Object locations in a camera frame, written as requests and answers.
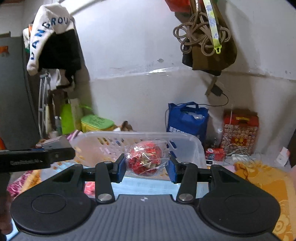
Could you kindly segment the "red gift box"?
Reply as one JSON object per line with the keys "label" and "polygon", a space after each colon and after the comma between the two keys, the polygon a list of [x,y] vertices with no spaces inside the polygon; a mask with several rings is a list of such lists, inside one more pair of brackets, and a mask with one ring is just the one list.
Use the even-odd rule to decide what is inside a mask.
{"label": "red gift box", "polygon": [[259,129],[257,113],[247,109],[225,110],[220,147],[226,154],[251,155]]}

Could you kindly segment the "green yellow tin box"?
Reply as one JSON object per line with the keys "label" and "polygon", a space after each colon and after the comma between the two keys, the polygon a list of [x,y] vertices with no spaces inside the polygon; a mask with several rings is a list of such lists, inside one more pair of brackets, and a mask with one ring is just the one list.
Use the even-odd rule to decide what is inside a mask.
{"label": "green yellow tin box", "polygon": [[112,120],[102,118],[95,114],[86,115],[81,118],[82,132],[112,131],[115,124]]}

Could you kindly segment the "red hanging bag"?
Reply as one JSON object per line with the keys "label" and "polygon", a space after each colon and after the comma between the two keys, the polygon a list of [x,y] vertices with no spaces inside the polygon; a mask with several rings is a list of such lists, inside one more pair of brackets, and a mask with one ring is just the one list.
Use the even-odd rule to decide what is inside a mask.
{"label": "red hanging bag", "polygon": [[169,9],[175,13],[189,13],[190,1],[189,0],[165,0]]}

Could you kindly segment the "blue shopping bag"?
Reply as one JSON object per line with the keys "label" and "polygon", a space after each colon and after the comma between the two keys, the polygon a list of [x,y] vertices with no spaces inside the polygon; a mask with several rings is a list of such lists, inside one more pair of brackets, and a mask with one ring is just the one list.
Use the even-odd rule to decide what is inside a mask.
{"label": "blue shopping bag", "polygon": [[196,102],[168,104],[168,120],[166,131],[172,133],[188,133],[196,136],[203,144],[209,120],[207,108],[199,107]]}

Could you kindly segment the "orange floral blanket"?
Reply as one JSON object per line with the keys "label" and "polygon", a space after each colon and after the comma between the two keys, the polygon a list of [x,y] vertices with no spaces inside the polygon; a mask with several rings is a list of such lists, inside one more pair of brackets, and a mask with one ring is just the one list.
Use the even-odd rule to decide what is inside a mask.
{"label": "orange floral blanket", "polygon": [[234,163],[235,174],[271,194],[280,204],[280,217],[273,234],[295,240],[295,186],[289,173],[261,161]]}

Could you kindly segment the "white black hanging jacket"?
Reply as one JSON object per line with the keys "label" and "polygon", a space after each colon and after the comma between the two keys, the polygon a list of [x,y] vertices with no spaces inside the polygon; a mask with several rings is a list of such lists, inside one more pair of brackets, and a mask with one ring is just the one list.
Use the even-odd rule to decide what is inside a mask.
{"label": "white black hanging jacket", "polygon": [[79,43],[71,16],[59,3],[40,6],[30,33],[27,72],[34,76],[43,69],[49,71],[52,90],[74,90],[81,69]]}

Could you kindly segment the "green shopping bag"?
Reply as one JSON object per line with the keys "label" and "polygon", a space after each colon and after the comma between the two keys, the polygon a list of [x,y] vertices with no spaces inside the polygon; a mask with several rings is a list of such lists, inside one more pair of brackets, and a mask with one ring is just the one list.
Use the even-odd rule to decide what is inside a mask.
{"label": "green shopping bag", "polygon": [[61,128],[62,134],[68,135],[75,130],[82,130],[81,118],[84,116],[84,110],[92,111],[92,108],[81,104],[78,98],[67,99],[67,103],[61,109]]}

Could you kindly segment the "magenta floral quilt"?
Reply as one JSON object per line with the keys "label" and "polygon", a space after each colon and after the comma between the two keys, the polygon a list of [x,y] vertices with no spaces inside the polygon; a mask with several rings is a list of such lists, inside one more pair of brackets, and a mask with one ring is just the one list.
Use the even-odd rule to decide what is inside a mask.
{"label": "magenta floral quilt", "polygon": [[41,170],[26,171],[12,184],[8,185],[8,192],[12,198],[41,183]]}

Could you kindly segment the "translucent plastic basket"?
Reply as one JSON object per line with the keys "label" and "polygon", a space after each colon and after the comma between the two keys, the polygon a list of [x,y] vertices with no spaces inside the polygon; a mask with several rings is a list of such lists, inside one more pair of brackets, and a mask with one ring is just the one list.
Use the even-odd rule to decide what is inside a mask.
{"label": "translucent plastic basket", "polygon": [[166,169],[171,157],[206,168],[200,140],[187,133],[88,132],[70,144],[76,152],[74,160],[86,167],[115,162],[123,155],[128,177],[169,180]]}

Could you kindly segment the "red candy bag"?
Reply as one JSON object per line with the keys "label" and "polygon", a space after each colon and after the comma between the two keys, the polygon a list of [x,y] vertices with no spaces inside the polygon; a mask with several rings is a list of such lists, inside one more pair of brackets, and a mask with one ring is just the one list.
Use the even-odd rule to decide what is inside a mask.
{"label": "red candy bag", "polygon": [[151,177],[162,172],[170,159],[166,141],[142,141],[125,146],[126,169],[140,177]]}

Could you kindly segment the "small white box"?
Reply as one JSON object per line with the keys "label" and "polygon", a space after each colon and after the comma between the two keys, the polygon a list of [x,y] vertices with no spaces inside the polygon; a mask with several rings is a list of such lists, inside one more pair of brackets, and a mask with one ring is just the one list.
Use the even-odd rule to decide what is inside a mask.
{"label": "small white box", "polygon": [[290,151],[287,148],[283,147],[281,149],[280,153],[278,154],[275,161],[280,166],[284,167],[287,164],[287,162],[289,161],[289,158],[290,158]]}

